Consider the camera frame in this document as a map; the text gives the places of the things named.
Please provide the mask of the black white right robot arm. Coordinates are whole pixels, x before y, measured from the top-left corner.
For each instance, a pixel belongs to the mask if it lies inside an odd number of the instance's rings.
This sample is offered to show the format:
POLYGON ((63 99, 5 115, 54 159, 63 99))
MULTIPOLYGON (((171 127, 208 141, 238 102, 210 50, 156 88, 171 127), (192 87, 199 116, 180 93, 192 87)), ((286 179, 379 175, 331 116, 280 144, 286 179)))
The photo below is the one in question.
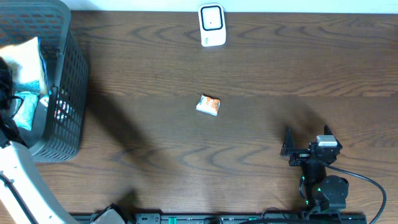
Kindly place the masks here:
POLYGON ((297 148, 291 130, 285 129, 280 154, 289 158, 290 166, 298 166, 302 170, 299 192, 308 206, 302 212, 306 219, 322 213, 339 213, 346 208, 348 181, 326 174, 326 167, 336 161, 341 150, 342 145, 328 126, 324 127, 324 134, 318 135, 306 149, 297 148))

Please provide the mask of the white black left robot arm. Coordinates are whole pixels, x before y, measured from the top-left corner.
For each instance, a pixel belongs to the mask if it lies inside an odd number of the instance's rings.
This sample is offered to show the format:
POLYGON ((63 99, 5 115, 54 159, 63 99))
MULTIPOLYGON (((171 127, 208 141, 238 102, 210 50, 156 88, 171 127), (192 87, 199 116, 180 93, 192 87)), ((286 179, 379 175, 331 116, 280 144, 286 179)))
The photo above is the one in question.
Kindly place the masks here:
POLYGON ((1 60, 1 202, 16 223, 81 223, 61 206, 40 176, 8 114, 14 98, 11 69, 1 60))

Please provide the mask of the teal wet wipes pack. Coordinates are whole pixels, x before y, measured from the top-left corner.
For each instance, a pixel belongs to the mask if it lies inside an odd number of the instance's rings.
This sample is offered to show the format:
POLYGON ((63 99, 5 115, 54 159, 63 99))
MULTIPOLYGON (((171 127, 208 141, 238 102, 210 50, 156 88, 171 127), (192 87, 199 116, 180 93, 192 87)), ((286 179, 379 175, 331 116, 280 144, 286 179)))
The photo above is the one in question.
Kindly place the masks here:
POLYGON ((39 101, 40 84, 38 81, 28 83, 14 82, 15 96, 17 96, 16 113, 13 117, 18 128, 32 130, 35 110, 39 101))

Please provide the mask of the yellow chip bag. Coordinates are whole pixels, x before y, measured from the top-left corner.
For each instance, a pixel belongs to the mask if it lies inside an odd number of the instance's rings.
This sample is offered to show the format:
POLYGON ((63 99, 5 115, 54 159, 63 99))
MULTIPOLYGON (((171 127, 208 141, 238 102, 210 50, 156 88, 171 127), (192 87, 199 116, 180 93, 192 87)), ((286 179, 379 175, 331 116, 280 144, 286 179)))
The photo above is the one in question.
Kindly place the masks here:
POLYGON ((12 71, 16 91, 47 95, 47 65, 40 51, 40 39, 1 48, 1 58, 12 71))

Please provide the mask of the orange snack packet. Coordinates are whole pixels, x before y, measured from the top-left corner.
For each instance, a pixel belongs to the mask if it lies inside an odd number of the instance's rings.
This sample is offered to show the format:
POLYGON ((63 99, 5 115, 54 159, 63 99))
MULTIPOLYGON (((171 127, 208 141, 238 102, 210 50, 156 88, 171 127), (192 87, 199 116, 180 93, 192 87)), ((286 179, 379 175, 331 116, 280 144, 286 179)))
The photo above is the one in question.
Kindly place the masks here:
POLYGON ((220 109, 221 101, 216 98, 202 95, 198 104, 196 105, 196 110, 201 111, 212 116, 217 116, 220 109))

